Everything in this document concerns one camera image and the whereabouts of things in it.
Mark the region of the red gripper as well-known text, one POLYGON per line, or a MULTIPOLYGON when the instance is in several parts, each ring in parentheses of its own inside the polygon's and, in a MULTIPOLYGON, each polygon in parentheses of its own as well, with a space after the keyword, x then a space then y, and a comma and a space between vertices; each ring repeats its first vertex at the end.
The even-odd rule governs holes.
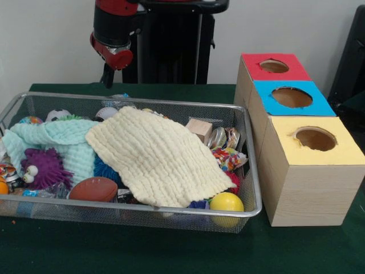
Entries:
POLYGON ((111 88, 115 70, 122 70, 129 66, 133 60, 133 52, 131 51, 131 43, 124 46, 107 46, 96 40, 94 34, 90 35, 90 44, 94 50, 105 61, 101 83, 105 88, 111 88))

